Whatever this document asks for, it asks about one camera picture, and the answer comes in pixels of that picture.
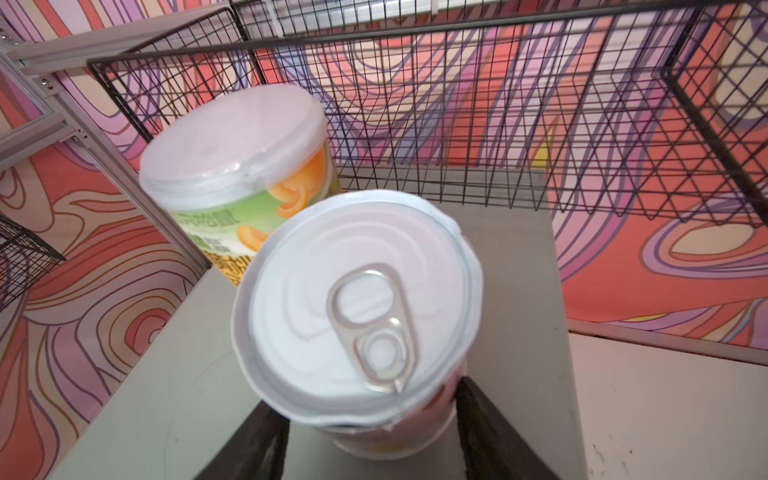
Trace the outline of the pink labelled can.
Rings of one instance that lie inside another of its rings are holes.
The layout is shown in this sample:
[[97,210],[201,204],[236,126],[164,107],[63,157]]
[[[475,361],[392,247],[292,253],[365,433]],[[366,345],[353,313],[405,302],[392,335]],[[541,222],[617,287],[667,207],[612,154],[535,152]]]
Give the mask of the pink labelled can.
[[399,460],[434,443],[481,321],[483,271],[460,225],[392,190],[333,196],[285,222],[232,311],[258,397],[342,450]]

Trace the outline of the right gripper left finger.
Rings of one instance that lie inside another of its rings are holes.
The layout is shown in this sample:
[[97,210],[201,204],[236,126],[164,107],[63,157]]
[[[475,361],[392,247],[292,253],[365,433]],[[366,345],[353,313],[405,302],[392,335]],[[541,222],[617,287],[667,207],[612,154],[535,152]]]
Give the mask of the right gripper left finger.
[[196,480],[281,479],[290,421],[261,401]]

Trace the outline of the orange green labelled can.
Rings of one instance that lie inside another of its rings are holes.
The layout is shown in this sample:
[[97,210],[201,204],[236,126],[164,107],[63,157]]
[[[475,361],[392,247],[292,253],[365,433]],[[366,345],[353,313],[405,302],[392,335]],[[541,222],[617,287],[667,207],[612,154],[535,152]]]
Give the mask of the orange green labelled can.
[[324,106],[290,84],[188,112],[150,141],[139,184],[233,285],[283,223],[341,190]]

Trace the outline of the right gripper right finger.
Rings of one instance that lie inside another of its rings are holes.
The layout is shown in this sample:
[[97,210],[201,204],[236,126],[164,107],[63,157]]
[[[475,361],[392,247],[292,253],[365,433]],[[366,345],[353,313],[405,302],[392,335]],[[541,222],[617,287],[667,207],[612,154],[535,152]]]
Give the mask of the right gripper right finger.
[[558,478],[471,378],[461,378],[455,401],[468,479]]

